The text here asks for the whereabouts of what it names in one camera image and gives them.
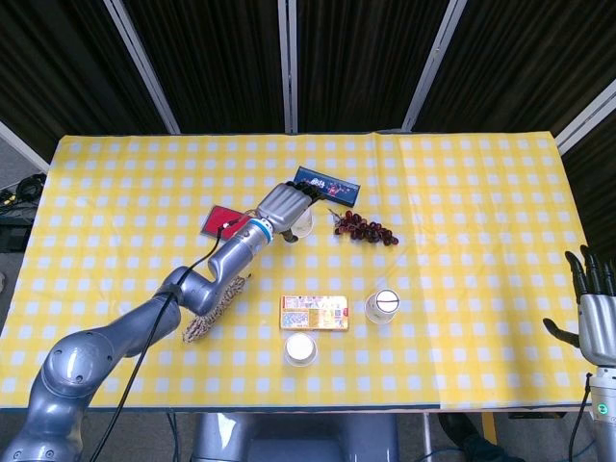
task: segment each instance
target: checkered tablecloth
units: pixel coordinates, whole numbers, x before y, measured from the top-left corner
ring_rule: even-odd
[[[429,406],[572,403],[588,365],[541,319],[577,330],[563,252],[584,242],[549,133],[65,137],[54,157],[0,339],[0,406],[22,407],[49,348],[143,303],[209,250],[214,204],[254,207],[299,166],[361,185],[355,211],[398,246],[332,233],[280,237],[253,261],[244,294],[211,334],[182,325],[150,349],[128,399],[139,407]],[[364,301],[396,290],[401,310],[371,324]],[[283,361],[281,295],[346,295],[348,332],[314,333],[317,362]],[[94,406],[115,406],[123,360]]]

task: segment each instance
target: person's leg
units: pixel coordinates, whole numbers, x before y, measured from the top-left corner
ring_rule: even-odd
[[[441,413],[439,422],[455,445],[464,450],[469,462],[524,462],[518,457],[510,457],[503,448],[482,438],[463,413]]]

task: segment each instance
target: curtain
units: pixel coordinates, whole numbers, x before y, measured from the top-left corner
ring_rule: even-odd
[[[616,113],[563,156],[588,244],[616,258]]]
[[[447,4],[298,0],[300,131],[400,128]]]
[[[557,135],[616,78],[616,2],[470,0],[417,132]]]
[[[66,134],[167,132],[102,1],[3,1],[0,25],[0,119],[46,161]]]
[[[284,132],[276,0],[125,0],[182,133]]]

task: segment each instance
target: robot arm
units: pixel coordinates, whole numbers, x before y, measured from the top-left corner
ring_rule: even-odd
[[[608,263],[601,265],[585,245],[581,253],[585,273],[578,258],[565,253],[576,291],[579,334],[561,330],[549,319],[544,319],[544,325],[597,366],[597,373],[590,378],[590,391],[597,456],[599,462],[607,462],[616,458],[616,283]]]
[[[123,357],[143,351],[154,321],[169,293],[175,296],[165,309],[152,343],[177,328],[179,306],[204,315],[219,302],[224,288],[274,234],[296,241],[291,226],[319,200],[309,185],[276,186],[251,219],[209,260],[213,281],[187,268],[174,270],[159,291],[143,305],[111,324],[70,334],[47,355],[30,392],[28,416],[21,431],[0,457],[1,462],[77,461],[83,449],[81,421],[103,380]]]

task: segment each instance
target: bunch of grapes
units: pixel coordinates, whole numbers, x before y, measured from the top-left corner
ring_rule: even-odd
[[[344,233],[349,233],[353,240],[366,240],[371,244],[376,244],[382,241],[385,245],[398,245],[398,238],[394,236],[391,229],[383,227],[381,223],[372,221],[368,223],[365,218],[359,214],[353,214],[347,210],[343,216],[338,215],[330,210],[336,221],[334,234],[340,236]]]

